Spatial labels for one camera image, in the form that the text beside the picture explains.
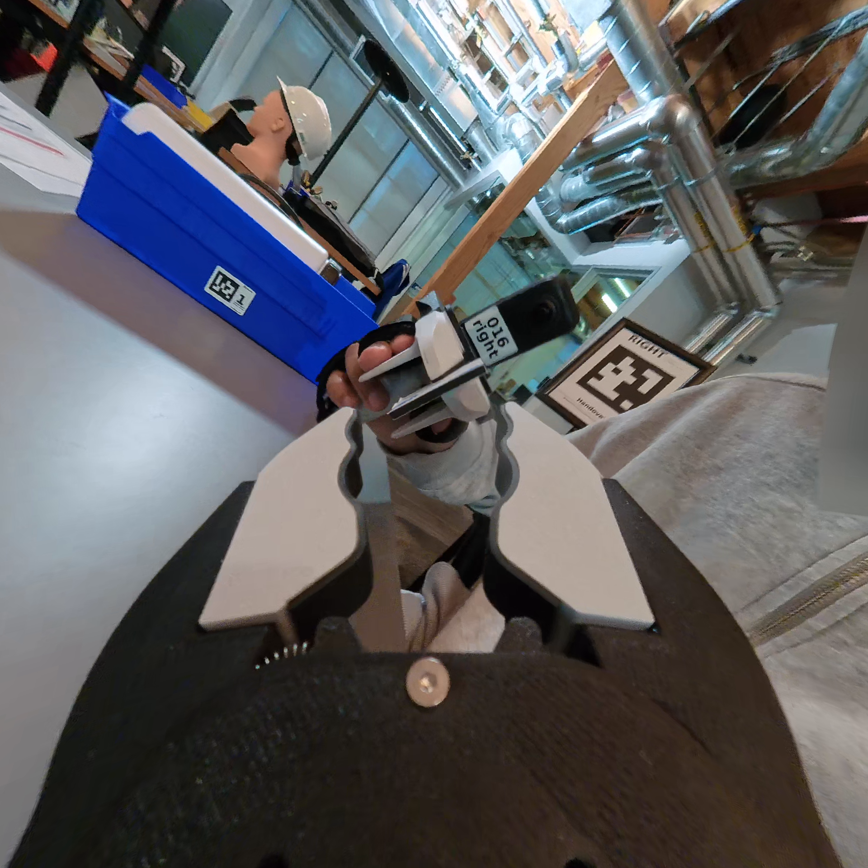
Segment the black round lamp stand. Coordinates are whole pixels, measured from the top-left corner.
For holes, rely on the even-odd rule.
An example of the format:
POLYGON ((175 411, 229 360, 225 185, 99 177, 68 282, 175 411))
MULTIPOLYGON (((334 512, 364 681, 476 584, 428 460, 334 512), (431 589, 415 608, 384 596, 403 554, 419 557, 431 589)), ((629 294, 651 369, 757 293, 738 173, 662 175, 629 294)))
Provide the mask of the black round lamp stand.
POLYGON ((376 101, 377 96, 386 93, 394 101, 406 104, 410 100, 408 84, 401 70, 385 49, 374 39, 363 40, 363 57, 373 72, 373 83, 367 91, 362 103, 354 110, 348 123, 338 133, 333 143, 320 158, 316 168, 307 174, 307 182, 302 186, 309 192, 314 190, 320 177, 329 167, 355 127, 360 123, 364 113, 376 101))

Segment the person's right hand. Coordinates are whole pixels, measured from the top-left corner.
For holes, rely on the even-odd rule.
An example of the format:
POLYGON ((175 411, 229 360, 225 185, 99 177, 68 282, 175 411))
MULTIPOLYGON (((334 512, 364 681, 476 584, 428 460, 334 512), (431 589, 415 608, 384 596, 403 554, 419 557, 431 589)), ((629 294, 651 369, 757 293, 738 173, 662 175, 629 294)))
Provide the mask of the person's right hand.
MULTIPOLYGON (((351 344, 344 353, 344 371, 336 371, 326 381, 326 393, 339 408, 365 409, 373 413, 385 410, 390 403, 389 393, 378 378, 362 382, 364 374, 388 362, 393 356, 415 345, 410 334, 399 334, 391 340, 378 340, 360 351, 360 344, 351 344)), ((462 434, 457 420, 445 419, 426 429, 427 436, 438 437, 444 432, 450 435, 446 441, 432 442, 420 437, 420 432, 395 438, 393 432, 398 423, 381 416, 368 423, 368 427, 385 451, 393 455, 435 454, 450 450, 458 444, 462 434)))

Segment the blue bin with marker tag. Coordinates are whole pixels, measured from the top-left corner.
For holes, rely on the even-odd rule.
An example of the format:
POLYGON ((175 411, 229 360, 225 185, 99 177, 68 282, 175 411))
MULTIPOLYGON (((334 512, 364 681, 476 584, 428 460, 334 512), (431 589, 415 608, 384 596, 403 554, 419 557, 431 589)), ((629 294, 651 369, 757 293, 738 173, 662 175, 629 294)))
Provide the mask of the blue bin with marker tag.
POLYGON ((311 382, 376 328, 374 303, 326 276, 330 255, 316 274, 167 146, 129 130, 133 107, 107 102, 80 219, 311 382))

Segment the black metal shelf rack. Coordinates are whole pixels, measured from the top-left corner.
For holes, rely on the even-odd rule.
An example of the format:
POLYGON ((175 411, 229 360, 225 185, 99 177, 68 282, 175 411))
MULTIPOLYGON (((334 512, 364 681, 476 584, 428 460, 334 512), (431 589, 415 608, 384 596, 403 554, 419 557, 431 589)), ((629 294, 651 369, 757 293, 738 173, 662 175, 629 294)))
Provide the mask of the black metal shelf rack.
POLYGON ((50 115, 73 71, 124 103, 154 103, 201 130, 189 88, 229 21, 226 2, 3 1, 2 82, 44 75, 36 109, 50 115))

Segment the white hard hat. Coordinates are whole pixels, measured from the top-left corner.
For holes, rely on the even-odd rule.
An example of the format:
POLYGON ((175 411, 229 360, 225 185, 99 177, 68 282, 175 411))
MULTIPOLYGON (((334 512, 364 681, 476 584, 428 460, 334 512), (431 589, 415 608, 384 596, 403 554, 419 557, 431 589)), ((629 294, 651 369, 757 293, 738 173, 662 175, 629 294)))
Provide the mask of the white hard hat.
POLYGON ((277 81, 300 154, 308 161, 321 159, 332 144, 331 117, 325 102, 307 88, 288 85, 280 78, 277 81))

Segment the wooden post beam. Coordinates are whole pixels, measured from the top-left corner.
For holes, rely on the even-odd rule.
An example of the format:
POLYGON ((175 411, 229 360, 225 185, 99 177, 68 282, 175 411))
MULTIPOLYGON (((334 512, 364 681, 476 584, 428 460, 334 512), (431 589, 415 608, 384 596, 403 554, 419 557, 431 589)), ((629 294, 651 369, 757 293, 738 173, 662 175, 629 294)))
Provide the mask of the wooden post beam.
POLYGON ((603 119, 609 106, 616 102, 626 88, 622 71, 614 61, 610 61, 580 93, 558 125, 527 158, 505 190, 417 295, 411 298, 408 292, 403 293, 379 323, 386 325, 397 321, 430 293, 436 294, 443 305, 452 304, 455 290, 526 209, 572 149, 603 119))

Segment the framed marker sign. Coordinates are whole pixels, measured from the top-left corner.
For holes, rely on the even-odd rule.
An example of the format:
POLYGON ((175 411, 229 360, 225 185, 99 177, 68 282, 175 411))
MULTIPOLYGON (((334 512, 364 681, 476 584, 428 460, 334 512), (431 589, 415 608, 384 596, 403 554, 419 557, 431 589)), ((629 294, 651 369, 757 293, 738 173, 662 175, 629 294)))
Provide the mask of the framed marker sign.
POLYGON ((699 355, 622 319, 584 344, 535 396, 573 429, 582 429, 700 385, 715 370, 699 355))

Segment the person's right forearm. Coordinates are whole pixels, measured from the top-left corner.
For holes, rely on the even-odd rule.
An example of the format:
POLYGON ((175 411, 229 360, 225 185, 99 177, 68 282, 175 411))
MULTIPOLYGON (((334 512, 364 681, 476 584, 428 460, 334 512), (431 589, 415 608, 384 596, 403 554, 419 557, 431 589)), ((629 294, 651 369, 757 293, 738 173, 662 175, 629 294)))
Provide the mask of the person's right forearm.
POLYGON ((422 494, 446 505, 465 506, 490 516, 499 501, 496 472, 496 421, 442 421, 422 437, 419 432, 393 438, 380 419, 377 437, 390 462, 422 494))

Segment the mannequin head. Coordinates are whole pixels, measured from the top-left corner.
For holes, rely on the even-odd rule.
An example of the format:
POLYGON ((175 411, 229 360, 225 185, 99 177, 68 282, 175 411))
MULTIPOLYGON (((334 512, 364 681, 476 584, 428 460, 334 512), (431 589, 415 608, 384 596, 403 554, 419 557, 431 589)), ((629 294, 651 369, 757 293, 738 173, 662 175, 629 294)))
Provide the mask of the mannequin head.
POLYGON ((285 163, 297 166, 301 157, 282 89, 273 90, 264 97, 246 129, 252 140, 246 145, 233 145, 231 153, 250 175, 279 190, 281 168, 285 163))

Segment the white plastic case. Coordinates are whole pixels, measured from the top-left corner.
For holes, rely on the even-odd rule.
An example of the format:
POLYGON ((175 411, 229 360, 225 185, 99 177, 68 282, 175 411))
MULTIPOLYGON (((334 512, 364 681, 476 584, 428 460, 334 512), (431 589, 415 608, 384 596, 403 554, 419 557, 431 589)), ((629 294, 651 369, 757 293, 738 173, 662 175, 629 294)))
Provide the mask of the white plastic case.
POLYGON ((330 260, 327 251, 160 108, 142 103, 124 115, 123 124, 136 136, 150 135, 167 146, 316 274, 322 274, 330 260))

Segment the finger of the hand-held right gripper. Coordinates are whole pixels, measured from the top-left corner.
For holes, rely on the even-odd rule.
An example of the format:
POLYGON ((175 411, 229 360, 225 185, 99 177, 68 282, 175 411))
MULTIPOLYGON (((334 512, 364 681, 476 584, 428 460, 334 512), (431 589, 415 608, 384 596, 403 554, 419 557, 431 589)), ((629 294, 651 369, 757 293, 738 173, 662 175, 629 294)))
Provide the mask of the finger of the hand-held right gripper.
POLYGON ((418 434, 443 420, 471 422, 486 416, 484 363, 464 363, 433 382, 400 397, 388 410, 399 423, 393 438, 418 434))
POLYGON ((359 382, 432 383, 442 375, 443 365, 432 341, 415 340, 405 351, 363 373, 359 382))

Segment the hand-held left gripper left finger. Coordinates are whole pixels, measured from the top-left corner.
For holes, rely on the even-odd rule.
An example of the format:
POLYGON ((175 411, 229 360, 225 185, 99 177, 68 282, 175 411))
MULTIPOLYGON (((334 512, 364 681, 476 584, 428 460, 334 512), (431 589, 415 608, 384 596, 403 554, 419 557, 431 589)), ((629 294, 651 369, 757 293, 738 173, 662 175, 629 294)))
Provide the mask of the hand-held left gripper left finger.
POLYGON ((363 607, 373 565, 358 498, 362 451, 358 415, 344 408, 266 464, 201 610, 204 630, 313 633, 363 607))

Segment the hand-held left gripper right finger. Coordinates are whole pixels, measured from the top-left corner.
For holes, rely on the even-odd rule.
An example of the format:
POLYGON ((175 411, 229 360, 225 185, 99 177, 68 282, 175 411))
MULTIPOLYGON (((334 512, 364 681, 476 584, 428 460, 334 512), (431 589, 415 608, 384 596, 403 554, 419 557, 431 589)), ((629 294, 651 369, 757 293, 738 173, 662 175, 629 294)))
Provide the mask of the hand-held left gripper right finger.
POLYGON ((496 483, 483 568, 488 601, 544 635, 655 624, 598 470, 523 407, 499 408, 496 483))

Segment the bundle of silver pipes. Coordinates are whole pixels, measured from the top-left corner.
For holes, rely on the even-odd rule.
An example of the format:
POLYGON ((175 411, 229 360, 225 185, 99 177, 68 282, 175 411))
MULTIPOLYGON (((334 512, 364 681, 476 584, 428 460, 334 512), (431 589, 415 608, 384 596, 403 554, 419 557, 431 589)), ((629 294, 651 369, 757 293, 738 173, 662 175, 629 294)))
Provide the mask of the bundle of silver pipes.
MULTIPOLYGON (((720 151, 699 100, 690 96, 693 81, 683 77, 641 2, 570 2, 568 8, 577 23, 600 25, 638 108, 582 139, 533 200, 560 234, 661 202, 715 303, 685 348, 725 364, 765 331, 780 306, 735 190, 830 168, 858 143, 866 131, 866 39, 804 134, 737 150, 771 111, 773 96, 720 151)), ((533 129, 516 140, 523 164, 542 143, 533 129)))

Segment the paper sheets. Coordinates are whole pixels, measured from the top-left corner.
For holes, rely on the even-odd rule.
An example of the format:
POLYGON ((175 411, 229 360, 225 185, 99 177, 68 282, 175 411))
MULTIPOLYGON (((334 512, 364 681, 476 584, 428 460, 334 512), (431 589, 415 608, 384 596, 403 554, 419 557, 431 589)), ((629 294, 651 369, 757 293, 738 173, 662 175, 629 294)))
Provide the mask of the paper sheets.
POLYGON ((91 158, 1 93, 1 163, 33 187, 79 198, 91 158))

